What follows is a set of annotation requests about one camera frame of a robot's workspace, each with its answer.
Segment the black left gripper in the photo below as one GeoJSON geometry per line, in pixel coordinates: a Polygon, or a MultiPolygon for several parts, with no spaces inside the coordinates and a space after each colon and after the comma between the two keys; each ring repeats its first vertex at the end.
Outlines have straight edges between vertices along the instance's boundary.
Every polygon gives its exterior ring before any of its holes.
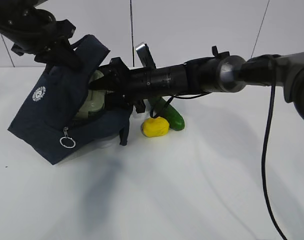
{"type": "Polygon", "coordinates": [[[67,19],[44,25],[40,32],[25,32],[18,36],[11,51],[18,56],[29,54],[38,63],[51,63],[79,70],[82,61],[76,54],[69,39],[76,27],[67,19]]]}

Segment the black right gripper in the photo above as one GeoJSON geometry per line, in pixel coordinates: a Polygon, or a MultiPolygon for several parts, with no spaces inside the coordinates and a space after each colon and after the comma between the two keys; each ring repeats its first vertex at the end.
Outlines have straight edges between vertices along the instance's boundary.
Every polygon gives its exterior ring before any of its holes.
{"type": "Polygon", "coordinates": [[[137,114],[144,113],[146,105],[143,100],[130,100],[130,69],[120,57],[114,57],[109,64],[98,67],[103,76],[92,80],[88,88],[93,91],[110,91],[124,95],[124,98],[133,104],[137,114]]]}

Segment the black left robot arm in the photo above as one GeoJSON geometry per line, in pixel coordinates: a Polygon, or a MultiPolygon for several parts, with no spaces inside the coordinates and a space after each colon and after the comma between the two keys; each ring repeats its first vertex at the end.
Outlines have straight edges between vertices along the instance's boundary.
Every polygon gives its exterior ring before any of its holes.
{"type": "Polygon", "coordinates": [[[18,56],[33,55],[37,63],[78,70],[82,61],[69,42],[76,27],[38,8],[42,3],[0,0],[0,34],[13,42],[11,50],[18,56]]]}

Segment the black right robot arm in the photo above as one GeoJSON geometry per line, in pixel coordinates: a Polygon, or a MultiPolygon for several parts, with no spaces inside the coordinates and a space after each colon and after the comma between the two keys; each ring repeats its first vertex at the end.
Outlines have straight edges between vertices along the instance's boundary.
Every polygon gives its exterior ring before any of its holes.
{"type": "Polygon", "coordinates": [[[282,87],[286,103],[293,103],[304,120],[304,52],[265,54],[245,60],[228,51],[211,48],[209,57],[158,68],[149,47],[136,49],[142,67],[129,69],[115,57],[99,68],[103,77],[89,84],[91,90],[120,93],[129,102],[164,96],[237,93],[246,86],[282,87]]]}

